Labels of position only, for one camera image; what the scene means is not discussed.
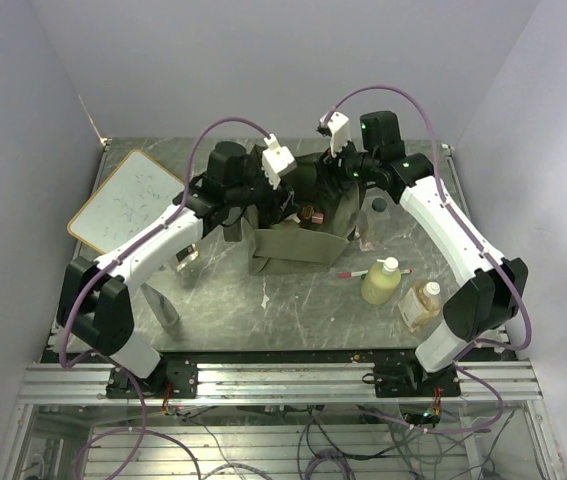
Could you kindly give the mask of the olive green canvas bag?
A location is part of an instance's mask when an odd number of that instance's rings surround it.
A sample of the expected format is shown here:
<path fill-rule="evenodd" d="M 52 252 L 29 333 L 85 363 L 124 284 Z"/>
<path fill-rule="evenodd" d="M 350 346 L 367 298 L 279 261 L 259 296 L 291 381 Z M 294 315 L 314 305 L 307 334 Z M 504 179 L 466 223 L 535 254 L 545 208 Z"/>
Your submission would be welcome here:
<path fill-rule="evenodd" d="M 328 270 L 354 238 L 355 223 L 365 189 L 354 185 L 342 193 L 324 193 L 316 186 L 319 153 L 297 158 L 297 168 L 285 178 L 298 203 L 297 211 L 267 226 L 254 206 L 232 226 L 223 229 L 227 242 L 247 243 L 247 270 L 251 275 L 317 273 Z M 304 223 L 300 207 L 311 204 L 324 214 L 322 225 Z"/>

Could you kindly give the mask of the orange bottle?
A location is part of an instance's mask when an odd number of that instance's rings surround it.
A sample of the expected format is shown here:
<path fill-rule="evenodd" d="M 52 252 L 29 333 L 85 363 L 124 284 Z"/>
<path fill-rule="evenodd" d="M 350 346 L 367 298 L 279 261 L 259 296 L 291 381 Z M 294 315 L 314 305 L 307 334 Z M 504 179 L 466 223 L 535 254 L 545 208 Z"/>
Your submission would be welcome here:
<path fill-rule="evenodd" d="M 314 225 L 322 225 L 324 222 L 324 214 L 311 204 L 300 207 L 297 212 L 297 217 L 301 222 Z"/>

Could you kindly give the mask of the clear perfume bottle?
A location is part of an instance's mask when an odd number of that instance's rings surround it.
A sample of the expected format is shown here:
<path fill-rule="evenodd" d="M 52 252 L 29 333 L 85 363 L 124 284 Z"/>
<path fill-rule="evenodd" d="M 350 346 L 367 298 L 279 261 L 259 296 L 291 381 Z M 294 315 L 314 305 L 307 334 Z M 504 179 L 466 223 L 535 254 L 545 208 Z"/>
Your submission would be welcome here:
<path fill-rule="evenodd" d="M 354 240 L 359 250 L 371 252 L 380 242 L 387 219 L 387 201 L 380 196 L 366 199 L 358 212 Z"/>

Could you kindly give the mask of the clear square bottle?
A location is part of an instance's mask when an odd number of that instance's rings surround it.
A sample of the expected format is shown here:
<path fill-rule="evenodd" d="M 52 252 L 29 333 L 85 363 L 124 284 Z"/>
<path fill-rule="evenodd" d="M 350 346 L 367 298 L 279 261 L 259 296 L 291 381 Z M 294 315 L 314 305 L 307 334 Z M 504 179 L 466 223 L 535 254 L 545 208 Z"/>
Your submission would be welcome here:
<path fill-rule="evenodd" d="M 199 252 L 196 245 L 192 243 L 175 254 L 171 260 L 171 266 L 175 272 L 181 272 L 186 266 L 196 260 L 198 256 Z"/>

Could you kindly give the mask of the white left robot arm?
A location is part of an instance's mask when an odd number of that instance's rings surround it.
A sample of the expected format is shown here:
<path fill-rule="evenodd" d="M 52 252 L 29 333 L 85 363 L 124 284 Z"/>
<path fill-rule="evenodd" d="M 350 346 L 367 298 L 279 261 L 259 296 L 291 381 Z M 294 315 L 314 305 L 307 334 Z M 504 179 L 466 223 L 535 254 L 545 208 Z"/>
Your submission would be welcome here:
<path fill-rule="evenodd" d="M 66 337 L 128 370 L 145 397 L 165 389 L 167 373 L 161 354 L 135 330 L 131 297 L 170 258 L 225 222 L 232 208 L 263 206 L 274 221 L 290 212 L 293 193 L 282 178 L 296 160 L 275 136 L 265 143 L 252 152 L 218 143 L 206 170 L 189 174 L 183 191 L 148 227 L 96 260 L 77 257 L 66 268 L 57 324 Z"/>

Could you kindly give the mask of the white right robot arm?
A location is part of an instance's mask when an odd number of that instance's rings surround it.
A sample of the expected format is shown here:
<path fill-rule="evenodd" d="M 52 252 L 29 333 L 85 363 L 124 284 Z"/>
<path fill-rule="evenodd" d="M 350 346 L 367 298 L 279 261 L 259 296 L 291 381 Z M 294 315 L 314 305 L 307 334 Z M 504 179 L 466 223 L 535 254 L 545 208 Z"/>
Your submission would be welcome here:
<path fill-rule="evenodd" d="M 385 191 L 424 229 L 459 286 L 443 304 L 440 324 L 416 348 L 418 362 L 403 373 L 405 387 L 422 396 L 438 385 L 438 371 L 449 367 L 471 342 L 518 313 L 516 300 L 528 268 L 519 258 L 507 259 L 480 234 L 436 178 L 427 156 L 406 154 L 393 112 L 365 114 L 360 124 L 362 151 L 354 146 L 345 115 L 334 112 L 320 118 L 317 130 L 330 140 L 322 160 L 329 177 Z"/>

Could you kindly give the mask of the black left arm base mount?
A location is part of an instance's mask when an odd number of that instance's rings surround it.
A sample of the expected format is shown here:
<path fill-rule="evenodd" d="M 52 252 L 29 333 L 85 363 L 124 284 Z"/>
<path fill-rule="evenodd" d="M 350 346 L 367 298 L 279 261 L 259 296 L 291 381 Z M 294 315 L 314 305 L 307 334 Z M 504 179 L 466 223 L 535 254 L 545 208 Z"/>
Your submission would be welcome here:
<path fill-rule="evenodd" d="M 136 386 L 144 398 L 193 399 L 198 389 L 197 366 L 184 359 L 162 360 L 148 378 L 115 367 L 110 371 L 105 395 L 108 399 L 133 399 Z"/>

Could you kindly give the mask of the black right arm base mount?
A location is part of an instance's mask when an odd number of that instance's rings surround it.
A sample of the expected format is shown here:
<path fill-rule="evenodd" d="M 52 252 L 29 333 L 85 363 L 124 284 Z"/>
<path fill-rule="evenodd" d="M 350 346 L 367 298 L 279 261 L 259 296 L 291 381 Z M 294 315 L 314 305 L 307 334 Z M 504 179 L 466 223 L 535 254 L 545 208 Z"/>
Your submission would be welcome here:
<path fill-rule="evenodd" d="M 374 387 L 377 398 L 433 398 L 436 394 L 458 397 L 461 394 L 452 368 L 428 373 L 415 362 L 376 364 L 371 372 L 362 376 L 362 382 Z"/>

